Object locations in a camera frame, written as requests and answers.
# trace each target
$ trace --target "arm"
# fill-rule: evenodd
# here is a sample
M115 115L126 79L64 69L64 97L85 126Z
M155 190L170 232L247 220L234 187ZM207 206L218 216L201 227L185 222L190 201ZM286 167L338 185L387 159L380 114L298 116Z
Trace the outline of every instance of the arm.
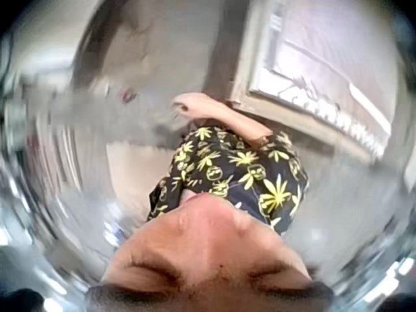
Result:
M214 119L223 123L228 129L239 135L249 143L249 145L257 148L261 145L263 138L272 134L265 125L243 115L224 105L223 109L217 112Z
M174 99L174 105L180 114L190 119L218 120L255 148L261 145L264 137L272 134L265 125L239 114L205 94L182 94Z

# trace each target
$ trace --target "eyebrow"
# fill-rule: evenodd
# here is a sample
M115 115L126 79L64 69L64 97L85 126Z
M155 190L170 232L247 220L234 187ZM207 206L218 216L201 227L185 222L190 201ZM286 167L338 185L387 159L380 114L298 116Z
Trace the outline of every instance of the eyebrow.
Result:
M256 289L256 291L267 296L278 297L286 300L294 299L317 299L317 300L332 300L333 291L320 281L312 281L302 289Z

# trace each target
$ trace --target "hand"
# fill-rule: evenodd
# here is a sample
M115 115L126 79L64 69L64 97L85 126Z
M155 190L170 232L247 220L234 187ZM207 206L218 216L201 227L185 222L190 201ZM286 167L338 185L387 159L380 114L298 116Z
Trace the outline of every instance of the hand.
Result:
M185 93L174 98L178 113L191 120L218 119L227 106L202 93Z

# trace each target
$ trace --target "patterned shirt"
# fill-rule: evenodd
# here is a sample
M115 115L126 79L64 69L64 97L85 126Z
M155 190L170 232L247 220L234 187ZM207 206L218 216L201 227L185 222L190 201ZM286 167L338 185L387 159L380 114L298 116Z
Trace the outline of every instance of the patterned shirt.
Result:
M273 133L253 149L223 127L201 127L187 135L150 194L148 219L174 210L188 189L225 198L280 234L287 231L307 184L285 133Z

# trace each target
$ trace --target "eyelash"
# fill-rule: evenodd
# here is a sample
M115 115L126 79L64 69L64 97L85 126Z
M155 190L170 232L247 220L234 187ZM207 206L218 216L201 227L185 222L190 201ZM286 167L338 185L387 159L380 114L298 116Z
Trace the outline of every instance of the eyelash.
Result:
M132 267L143 268L145 270L149 270L151 272L157 273L161 276L166 277L166 279L170 283L178 282L180 280L180 275L177 274L176 272L171 272L171 271L167 270L166 268L163 268L163 267L155 265L155 264L137 263L137 264L134 264Z
M278 263L274 263L272 266L265 266L264 268L260 270L251 272L248 274L248 276L250 279L254 280L254 279L261 278L267 275L279 274L284 271L290 270L292 268L293 266L290 264L278 262Z

